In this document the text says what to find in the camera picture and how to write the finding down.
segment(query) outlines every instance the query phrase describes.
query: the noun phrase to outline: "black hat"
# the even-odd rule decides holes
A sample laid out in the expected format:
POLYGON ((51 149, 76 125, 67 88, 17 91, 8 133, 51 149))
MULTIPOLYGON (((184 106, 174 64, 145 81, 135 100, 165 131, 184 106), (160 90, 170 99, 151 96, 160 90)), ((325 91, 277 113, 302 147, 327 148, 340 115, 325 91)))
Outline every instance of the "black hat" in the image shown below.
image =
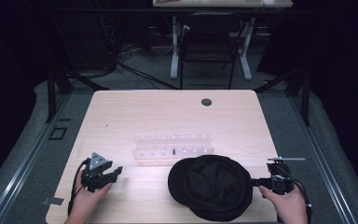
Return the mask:
POLYGON ((204 155, 177 162, 168 175, 172 197, 198 217, 231 221, 252 202, 249 173, 236 161, 204 155))

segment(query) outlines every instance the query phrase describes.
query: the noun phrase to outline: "human hand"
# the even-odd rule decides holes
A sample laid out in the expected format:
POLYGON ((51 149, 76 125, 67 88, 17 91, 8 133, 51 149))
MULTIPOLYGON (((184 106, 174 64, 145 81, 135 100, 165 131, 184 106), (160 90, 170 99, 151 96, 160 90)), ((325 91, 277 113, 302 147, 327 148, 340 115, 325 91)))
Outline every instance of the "human hand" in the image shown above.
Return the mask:
POLYGON ((98 203, 103 196, 112 188, 112 183, 107 184, 102 189, 90 192, 82 188, 81 176, 83 170, 79 172, 76 180, 76 192, 81 189, 74 198, 74 204, 72 207, 71 215, 66 219, 65 224, 71 223, 86 223, 87 219, 94 212, 98 203))
POLYGON ((292 191, 284 195, 276 194, 264 186, 259 186, 259 189, 263 196, 274 204, 283 223, 307 224, 306 203, 296 185, 292 191))

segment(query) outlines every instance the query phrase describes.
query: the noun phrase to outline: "white table leg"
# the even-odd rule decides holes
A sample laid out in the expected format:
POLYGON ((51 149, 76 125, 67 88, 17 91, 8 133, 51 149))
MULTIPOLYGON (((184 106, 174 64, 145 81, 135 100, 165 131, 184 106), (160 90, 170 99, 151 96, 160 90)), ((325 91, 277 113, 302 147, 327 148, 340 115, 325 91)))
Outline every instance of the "white table leg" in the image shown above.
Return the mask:
POLYGON ((176 17, 172 18, 172 64, 171 64, 171 79, 178 78, 178 30, 176 17))
POLYGON ((245 31, 244 31, 245 41, 243 43, 243 48, 239 50, 243 75, 245 77, 245 80, 248 81, 252 80, 252 74, 251 74, 251 69, 249 68, 248 60, 246 59, 246 53, 249 48, 249 43, 252 38, 254 27, 255 27, 255 18, 251 18, 250 21, 246 22, 245 31))

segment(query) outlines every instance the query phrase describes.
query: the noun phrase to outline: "chair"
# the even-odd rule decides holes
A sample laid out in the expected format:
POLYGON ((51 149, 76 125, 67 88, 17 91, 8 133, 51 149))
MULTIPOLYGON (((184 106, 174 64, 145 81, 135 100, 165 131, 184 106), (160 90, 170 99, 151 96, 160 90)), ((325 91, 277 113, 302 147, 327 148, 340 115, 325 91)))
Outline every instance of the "chair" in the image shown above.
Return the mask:
POLYGON ((180 89, 184 63, 231 63, 228 89, 234 72, 238 45, 245 23, 233 13, 194 13, 181 20, 184 28, 179 48, 180 89))

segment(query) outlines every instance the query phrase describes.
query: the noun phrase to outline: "dark background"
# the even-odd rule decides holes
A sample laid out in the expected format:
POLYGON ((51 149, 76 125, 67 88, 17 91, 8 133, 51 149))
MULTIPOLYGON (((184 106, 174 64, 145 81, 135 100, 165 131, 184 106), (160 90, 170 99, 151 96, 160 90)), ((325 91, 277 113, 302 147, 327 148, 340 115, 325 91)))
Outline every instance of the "dark background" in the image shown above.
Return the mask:
MULTIPOLYGON (((45 4, 29 2, 35 6, 45 4)), ((54 5, 59 1, 47 2, 54 5)), ((86 0, 65 4, 71 2, 90 6, 86 0)), ((358 1, 294 2, 294 9, 320 9, 327 12, 327 17, 312 21, 280 20, 258 70, 281 76, 303 64, 311 65, 311 90, 322 100, 358 174, 358 1)), ((52 60, 95 68, 111 63, 95 18, 56 18, 54 24, 34 15, 30 20, 21 3, 0 1, 0 166, 32 114, 33 88, 46 80, 52 60), (64 41, 80 55, 71 52, 64 41), (82 49, 84 41, 89 44, 82 49)), ((131 3, 137 7, 150 4, 131 3)), ((129 37, 147 48, 149 20, 128 18, 126 22, 129 37)))

